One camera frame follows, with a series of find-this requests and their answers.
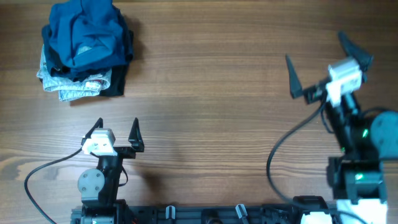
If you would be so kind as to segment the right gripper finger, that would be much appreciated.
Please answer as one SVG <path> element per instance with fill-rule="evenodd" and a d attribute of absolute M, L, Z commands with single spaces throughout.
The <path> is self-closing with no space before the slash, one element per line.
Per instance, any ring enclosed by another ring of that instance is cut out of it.
<path fill-rule="evenodd" d="M 338 39 L 345 54 L 348 57 L 353 57 L 358 62 L 360 69 L 367 72 L 373 63 L 373 55 L 356 45 L 343 31 L 339 31 Z"/>
<path fill-rule="evenodd" d="M 294 65 L 293 65 L 289 55 L 287 55 L 287 54 L 285 55 L 285 61 L 286 61 L 287 69 L 288 69 L 288 73 L 289 73 L 290 95 L 293 99 L 296 99 L 303 95 L 302 85 L 297 76 Z"/>

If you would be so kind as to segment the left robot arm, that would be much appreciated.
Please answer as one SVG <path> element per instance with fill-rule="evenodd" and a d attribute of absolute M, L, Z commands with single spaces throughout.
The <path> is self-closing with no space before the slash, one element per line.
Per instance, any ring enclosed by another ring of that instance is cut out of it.
<path fill-rule="evenodd" d="M 103 127 L 102 118 L 82 138 L 82 151 L 98 158 L 98 164 L 78 178 L 82 207 L 72 211 L 71 223 L 137 223 L 133 211 L 124 199 L 117 199 L 117 194 L 123 186 L 120 176 L 126 173 L 123 160 L 135 159 L 138 152 L 144 152 L 139 120 L 133 121 L 129 146 L 115 146 L 115 140 L 113 131 Z"/>

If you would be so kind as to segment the blue polo shirt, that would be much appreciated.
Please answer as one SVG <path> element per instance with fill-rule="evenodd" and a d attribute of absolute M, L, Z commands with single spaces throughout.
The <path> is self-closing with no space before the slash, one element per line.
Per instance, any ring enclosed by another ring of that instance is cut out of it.
<path fill-rule="evenodd" d="M 112 0 L 73 0 L 52 6 L 49 44 L 72 72 L 127 65 L 132 44 Z"/>

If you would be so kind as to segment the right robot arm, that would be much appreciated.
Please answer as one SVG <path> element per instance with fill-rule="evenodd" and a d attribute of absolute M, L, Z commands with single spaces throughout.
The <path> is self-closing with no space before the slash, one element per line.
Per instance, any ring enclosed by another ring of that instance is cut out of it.
<path fill-rule="evenodd" d="M 328 77 L 303 88 L 289 56 L 292 98 L 304 98 L 306 104 L 318 102 L 319 108 L 288 131 L 272 148 L 270 164 L 277 148 L 294 132 L 320 116 L 326 130 L 334 134 L 340 157 L 329 157 L 326 168 L 334 205 L 319 197 L 297 197 L 287 203 L 298 208 L 300 223 L 386 223 L 387 187 L 384 161 L 397 160 L 397 111 L 375 107 L 363 111 L 355 91 L 366 83 L 373 55 L 356 45 L 344 32 L 338 38 L 346 57 L 328 67 Z"/>

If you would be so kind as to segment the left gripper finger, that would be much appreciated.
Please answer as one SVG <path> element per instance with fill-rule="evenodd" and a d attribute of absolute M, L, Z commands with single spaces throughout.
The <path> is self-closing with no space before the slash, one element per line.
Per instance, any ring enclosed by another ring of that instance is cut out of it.
<path fill-rule="evenodd" d="M 94 130 L 96 128 L 103 128 L 103 119 L 102 118 L 98 118 L 98 120 L 93 125 L 93 127 L 83 136 L 83 138 L 81 140 L 81 145 L 82 146 L 84 145 L 84 143 L 86 142 L 87 139 L 91 138 L 91 135 L 92 135 L 92 133 L 94 132 Z"/>
<path fill-rule="evenodd" d="M 138 118 L 134 118 L 128 141 L 136 152 L 144 152 L 145 145 L 141 135 Z"/>

